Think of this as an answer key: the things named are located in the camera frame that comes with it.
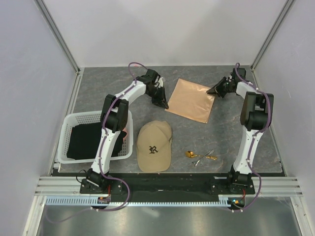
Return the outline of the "peach satin napkin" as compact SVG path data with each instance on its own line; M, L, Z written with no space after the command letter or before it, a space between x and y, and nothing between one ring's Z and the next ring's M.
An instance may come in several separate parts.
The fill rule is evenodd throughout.
M200 122L207 123L215 101L208 95L209 88L179 78L168 101L167 112Z

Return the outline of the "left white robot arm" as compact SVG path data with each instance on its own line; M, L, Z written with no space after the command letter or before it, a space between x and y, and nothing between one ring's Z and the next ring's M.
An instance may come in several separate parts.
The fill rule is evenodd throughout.
M165 88L161 76L152 69L136 77L130 86L116 95L107 95L101 112L101 137L96 157L87 171L86 181L96 193L104 193L108 188L106 176L117 138L127 125L129 104L142 95L148 95L155 106L168 109Z

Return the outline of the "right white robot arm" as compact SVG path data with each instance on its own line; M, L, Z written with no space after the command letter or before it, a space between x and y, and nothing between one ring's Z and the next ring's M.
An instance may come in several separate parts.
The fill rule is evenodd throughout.
M235 64L230 76L223 77L206 93L220 98L235 93L244 100L240 114L243 134L238 155L227 179L220 180L219 185L233 194L253 194L252 174L256 175L252 169L253 159L263 133L272 122L274 95L246 80L246 70L239 63Z

